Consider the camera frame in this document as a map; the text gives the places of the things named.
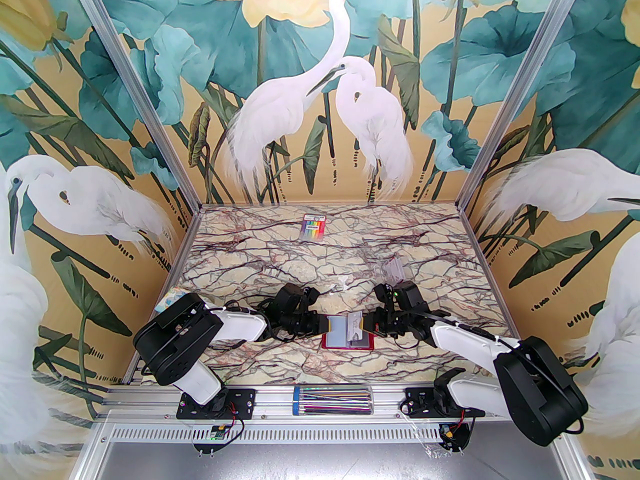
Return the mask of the red leather card holder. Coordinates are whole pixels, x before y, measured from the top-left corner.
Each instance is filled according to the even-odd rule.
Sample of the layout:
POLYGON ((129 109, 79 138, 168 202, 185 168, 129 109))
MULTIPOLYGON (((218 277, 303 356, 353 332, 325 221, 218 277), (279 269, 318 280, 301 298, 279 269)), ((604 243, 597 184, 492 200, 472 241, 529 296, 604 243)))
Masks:
POLYGON ((355 346, 350 345, 347 337, 347 317, 349 313, 343 315, 329 315, 328 317, 338 317, 338 337, 327 337, 326 334, 322 335, 321 347, 327 350, 343 350, 343 351, 371 351, 374 350, 374 336, 364 333, 363 328, 363 314, 362 314, 362 330, 363 339, 355 346))

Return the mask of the clear plastic card box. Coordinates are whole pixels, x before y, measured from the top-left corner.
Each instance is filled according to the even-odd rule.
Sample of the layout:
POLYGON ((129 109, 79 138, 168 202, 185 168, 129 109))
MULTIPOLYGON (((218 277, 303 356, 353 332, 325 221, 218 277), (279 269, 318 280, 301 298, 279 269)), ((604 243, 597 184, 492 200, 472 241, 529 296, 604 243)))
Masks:
POLYGON ((407 269, 407 267, 405 265, 405 259, 403 258, 403 256, 400 255, 400 254, 393 254, 391 256, 386 256, 384 258, 378 258, 378 259, 375 260, 375 262, 374 262, 374 274, 375 274, 375 279, 376 279, 377 283, 386 284, 386 285, 389 285, 389 286, 395 286, 395 285, 400 283, 400 282, 394 283, 386 275, 386 272, 384 270, 384 265, 386 264, 386 262, 388 262, 392 258, 399 258, 402 261, 403 268, 404 268, 404 273, 405 273, 405 277, 406 277, 404 281, 409 281, 409 279, 411 279, 410 271, 407 269))

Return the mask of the clear case of coloured pens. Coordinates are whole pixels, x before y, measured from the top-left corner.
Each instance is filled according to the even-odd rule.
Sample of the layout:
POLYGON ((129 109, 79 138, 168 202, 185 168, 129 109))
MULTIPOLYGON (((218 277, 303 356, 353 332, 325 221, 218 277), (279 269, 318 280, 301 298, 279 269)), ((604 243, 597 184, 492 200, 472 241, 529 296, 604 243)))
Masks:
POLYGON ((295 386, 293 416, 370 416, 373 393, 365 384, 304 384, 295 386))

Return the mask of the pack of coloured markers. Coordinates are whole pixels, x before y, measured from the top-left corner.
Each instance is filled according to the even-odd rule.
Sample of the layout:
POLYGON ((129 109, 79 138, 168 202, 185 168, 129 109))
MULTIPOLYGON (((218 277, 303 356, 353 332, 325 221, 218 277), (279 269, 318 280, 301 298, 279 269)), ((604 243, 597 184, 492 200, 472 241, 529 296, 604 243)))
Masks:
POLYGON ((326 222, 326 215, 305 214, 302 217, 299 239, 305 242, 322 242, 326 222))

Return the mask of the perforated metal strip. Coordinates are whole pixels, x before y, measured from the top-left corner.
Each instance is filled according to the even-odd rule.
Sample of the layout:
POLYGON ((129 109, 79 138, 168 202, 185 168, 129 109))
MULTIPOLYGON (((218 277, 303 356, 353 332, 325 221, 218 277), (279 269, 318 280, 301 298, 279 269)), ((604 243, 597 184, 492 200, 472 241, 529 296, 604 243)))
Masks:
POLYGON ((115 423, 103 430, 100 443, 159 443, 222 445, 236 439, 239 444, 405 444, 442 442, 436 423, 115 423), (211 428, 229 425, 225 440, 210 440, 211 428))

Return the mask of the colourful patterned box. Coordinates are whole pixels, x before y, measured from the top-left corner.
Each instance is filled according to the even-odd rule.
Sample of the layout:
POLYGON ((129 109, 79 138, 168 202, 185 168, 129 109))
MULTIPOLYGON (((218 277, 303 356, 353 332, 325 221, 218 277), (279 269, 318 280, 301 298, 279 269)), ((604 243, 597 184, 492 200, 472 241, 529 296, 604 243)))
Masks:
POLYGON ((170 288, 157 302, 154 307, 154 311, 156 313, 164 312, 169 306, 178 302, 184 295, 187 295, 189 290, 180 288, 178 286, 173 286, 170 288))

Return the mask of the grey metal sheet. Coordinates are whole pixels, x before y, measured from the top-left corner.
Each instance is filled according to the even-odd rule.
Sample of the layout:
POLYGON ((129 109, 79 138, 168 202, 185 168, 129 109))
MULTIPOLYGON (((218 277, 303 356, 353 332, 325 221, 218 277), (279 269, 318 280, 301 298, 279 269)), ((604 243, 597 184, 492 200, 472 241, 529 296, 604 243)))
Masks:
POLYGON ((114 443, 80 480, 572 480, 552 452, 469 448, 432 458, 419 445, 192 445, 114 443))

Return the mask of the aluminium front rail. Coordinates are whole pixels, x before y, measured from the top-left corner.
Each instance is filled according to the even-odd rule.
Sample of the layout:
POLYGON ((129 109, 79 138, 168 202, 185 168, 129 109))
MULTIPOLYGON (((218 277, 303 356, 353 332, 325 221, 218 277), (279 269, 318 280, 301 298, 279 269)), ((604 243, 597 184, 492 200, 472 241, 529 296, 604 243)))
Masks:
MULTIPOLYGON (((387 421, 396 418, 400 403, 405 399, 409 387, 431 386, 431 382, 374 382, 369 391, 372 399, 372 414, 364 421, 387 421)), ((293 413, 295 384, 240 385, 239 389, 253 389, 251 422, 280 422, 293 420, 302 422, 303 416, 293 413)), ((176 420, 182 391, 174 386, 117 385, 108 389, 103 404, 98 410, 97 421, 156 422, 176 420)))

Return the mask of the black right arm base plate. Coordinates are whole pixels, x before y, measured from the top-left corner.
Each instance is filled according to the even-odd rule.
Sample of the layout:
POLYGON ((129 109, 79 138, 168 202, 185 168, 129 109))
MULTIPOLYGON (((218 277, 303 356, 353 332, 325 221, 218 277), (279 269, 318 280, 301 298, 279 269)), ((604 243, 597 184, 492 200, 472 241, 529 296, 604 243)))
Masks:
POLYGON ((460 419, 484 418, 485 411, 474 407, 457 405, 443 388, 421 386, 404 389, 405 399, 400 403, 400 411, 410 419, 460 419))

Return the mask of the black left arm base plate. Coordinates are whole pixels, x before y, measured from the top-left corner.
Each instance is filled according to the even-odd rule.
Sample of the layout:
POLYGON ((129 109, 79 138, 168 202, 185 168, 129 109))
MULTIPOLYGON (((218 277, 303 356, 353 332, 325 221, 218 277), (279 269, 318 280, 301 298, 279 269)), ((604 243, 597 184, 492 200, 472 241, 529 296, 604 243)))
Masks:
POLYGON ((206 404, 199 404, 183 393, 177 407, 178 420, 240 419, 253 417, 256 390, 224 387, 206 404))

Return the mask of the aluminium corner post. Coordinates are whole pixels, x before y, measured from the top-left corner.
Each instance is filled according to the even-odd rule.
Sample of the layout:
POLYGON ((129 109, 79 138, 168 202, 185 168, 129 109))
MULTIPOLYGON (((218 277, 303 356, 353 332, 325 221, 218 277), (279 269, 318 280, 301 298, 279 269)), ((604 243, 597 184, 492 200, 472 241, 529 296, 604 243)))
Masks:
POLYGON ((190 210, 197 214, 202 202, 190 180, 182 162, 178 158, 167 131, 156 112, 149 95, 144 88, 142 80, 135 67, 131 63, 121 37, 115 29, 114 23, 108 14, 108 10, 102 0, 79 0, 87 14, 96 34, 102 41, 110 60, 118 71, 126 91, 137 109, 151 138, 156 143, 158 150, 165 159, 169 170, 174 175, 185 203, 190 210))
POLYGON ((518 110, 525 104, 525 98, 575 2, 576 0, 550 0, 531 44, 506 92, 505 99, 489 128, 484 144, 455 199, 455 206, 461 216, 464 216, 473 194, 480 186, 483 174, 489 169, 489 164, 494 153, 498 150, 503 134, 515 119, 518 110))

